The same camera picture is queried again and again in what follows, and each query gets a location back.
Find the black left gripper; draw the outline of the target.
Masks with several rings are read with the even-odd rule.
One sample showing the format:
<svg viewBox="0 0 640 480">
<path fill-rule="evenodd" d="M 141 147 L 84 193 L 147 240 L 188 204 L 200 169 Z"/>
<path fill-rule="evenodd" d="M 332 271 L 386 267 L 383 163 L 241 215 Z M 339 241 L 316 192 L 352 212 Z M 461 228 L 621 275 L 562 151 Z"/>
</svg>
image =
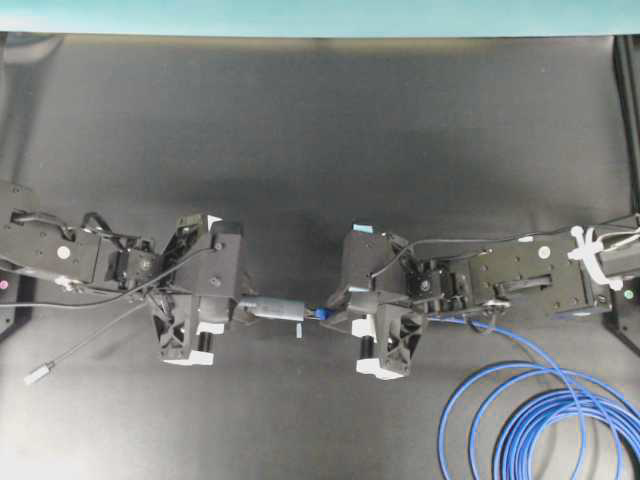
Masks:
<svg viewBox="0 0 640 480">
<path fill-rule="evenodd" d="M 238 222 L 197 214 L 182 217 L 162 254 L 163 278 L 151 292 L 160 360 L 211 366 L 214 338 L 233 325 L 253 325 L 245 305 L 244 232 Z"/>
</svg>

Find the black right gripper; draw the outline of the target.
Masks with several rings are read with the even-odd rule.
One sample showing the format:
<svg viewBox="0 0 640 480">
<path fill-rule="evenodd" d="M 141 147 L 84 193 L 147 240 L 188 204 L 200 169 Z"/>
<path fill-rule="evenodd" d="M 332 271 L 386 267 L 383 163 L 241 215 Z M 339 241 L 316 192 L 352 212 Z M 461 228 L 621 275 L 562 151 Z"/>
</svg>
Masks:
<svg viewBox="0 0 640 480">
<path fill-rule="evenodd" d="M 402 237 L 362 224 L 344 238 L 340 280 L 326 302 L 324 323 L 334 330 L 344 327 L 360 340 L 359 374 L 400 379 L 410 373 L 423 320 L 411 309 L 400 263 L 407 245 Z"/>
</svg>

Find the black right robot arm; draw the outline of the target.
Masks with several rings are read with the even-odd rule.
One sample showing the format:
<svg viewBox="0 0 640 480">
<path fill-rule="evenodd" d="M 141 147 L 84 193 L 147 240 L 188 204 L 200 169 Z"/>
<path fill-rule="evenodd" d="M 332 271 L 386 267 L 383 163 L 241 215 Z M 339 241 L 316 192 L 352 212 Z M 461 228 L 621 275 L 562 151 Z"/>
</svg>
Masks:
<svg viewBox="0 0 640 480">
<path fill-rule="evenodd" d="M 342 247 L 337 290 L 318 315 L 361 342 L 356 370 L 409 375 L 426 327 L 459 320 L 480 334 L 525 301 L 544 315 L 607 313 L 639 277 L 639 215 L 500 239 L 409 241 L 355 226 Z"/>
</svg>

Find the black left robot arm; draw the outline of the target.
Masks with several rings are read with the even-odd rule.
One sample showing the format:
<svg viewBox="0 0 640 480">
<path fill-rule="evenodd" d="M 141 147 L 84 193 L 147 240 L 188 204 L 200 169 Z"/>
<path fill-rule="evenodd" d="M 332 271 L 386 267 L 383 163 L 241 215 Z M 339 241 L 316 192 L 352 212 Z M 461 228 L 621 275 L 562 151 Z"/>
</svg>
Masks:
<svg viewBox="0 0 640 480">
<path fill-rule="evenodd" d="M 1 183 L 1 268 L 68 292 L 84 308 L 128 300 L 148 308 L 160 359 L 210 366 L 213 340 L 253 293 L 241 224 L 208 214 L 180 217 L 166 246 L 113 231 L 95 212 L 78 226 L 44 212 L 34 192 Z"/>
</svg>

